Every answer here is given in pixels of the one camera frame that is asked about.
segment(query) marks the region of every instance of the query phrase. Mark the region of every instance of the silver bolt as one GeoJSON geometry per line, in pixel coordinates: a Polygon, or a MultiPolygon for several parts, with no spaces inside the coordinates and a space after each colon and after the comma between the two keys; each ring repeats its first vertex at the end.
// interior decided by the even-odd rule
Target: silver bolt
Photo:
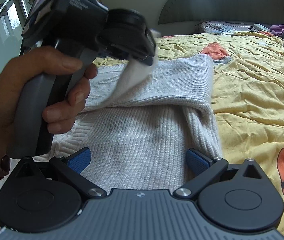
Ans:
{"type": "Polygon", "coordinates": [[[192,191],[189,190],[188,188],[178,188],[175,193],[179,196],[182,196],[182,197],[187,197],[189,195],[191,195],[192,191]]]}
{"type": "Polygon", "coordinates": [[[101,197],[103,195],[104,191],[101,188],[91,188],[88,191],[88,194],[91,197],[101,197]]]}

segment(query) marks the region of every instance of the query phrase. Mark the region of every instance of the hand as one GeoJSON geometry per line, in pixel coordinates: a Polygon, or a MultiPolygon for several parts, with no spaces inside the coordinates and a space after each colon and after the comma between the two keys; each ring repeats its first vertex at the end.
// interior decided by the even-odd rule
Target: hand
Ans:
{"type": "MultiPolygon", "coordinates": [[[[82,61],[68,57],[58,50],[44,46],[11,59],[0,74],[0,159],[13,138],[13,121],[18,99],[24,84],[44,72],[65,75],[76,72],[82,61]]],[[[89,79],[97,75],[97,67],[91,64],[84,77],[70,90],[67,100],[48,106],[42,113],[52,134],[66,133],[74,125],[75,116],[84,109],[90,93],[89,79]]]]}

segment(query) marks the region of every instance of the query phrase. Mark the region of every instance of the purple clothing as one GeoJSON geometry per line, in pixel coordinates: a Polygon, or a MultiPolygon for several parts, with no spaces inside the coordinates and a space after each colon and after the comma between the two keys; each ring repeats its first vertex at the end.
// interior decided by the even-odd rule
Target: purple clothing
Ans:
{"type": "Polygon", "coordinates": [[[284,35],[284,24],[281,24],[281,25],[272,25],[270,28],[269,28],[272,33],[276,36],[283,36],[284,35]]]}

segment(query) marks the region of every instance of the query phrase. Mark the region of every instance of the yellow blanket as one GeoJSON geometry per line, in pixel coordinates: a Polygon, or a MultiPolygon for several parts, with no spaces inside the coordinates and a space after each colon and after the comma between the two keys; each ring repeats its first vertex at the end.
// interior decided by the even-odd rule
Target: yellow blanket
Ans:
{"type": "MultiPolygon", "coordinates": [[[[230,163],[256,159],[284,200],[284,41],[237,32],[162,37],[157,44],[160,60],[197,53],[213,58],[212,108],[224,156],[230,163]]],[[[278,230],[284,235],[284,214],[278,230]]]]}

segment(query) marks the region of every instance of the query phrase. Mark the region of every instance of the white fabric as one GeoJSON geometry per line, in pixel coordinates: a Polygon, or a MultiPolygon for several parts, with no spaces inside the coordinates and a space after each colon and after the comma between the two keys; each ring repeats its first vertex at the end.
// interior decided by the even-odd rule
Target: white fabric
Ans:
{"type": "Polygon", "coordinates": [[[141,84],[120,91],[113,102],[105,100],[123,69],[99,68],[85,113],[70,132],[55,136],[51,152],[38,160],[89,147],[92,160],[82,175],[107,192],[112,187],[172,191],[192,176],[185,166],[189,147],[221,156],[210,107],[213,61],[204,54],[160,61],[141,84]]]}

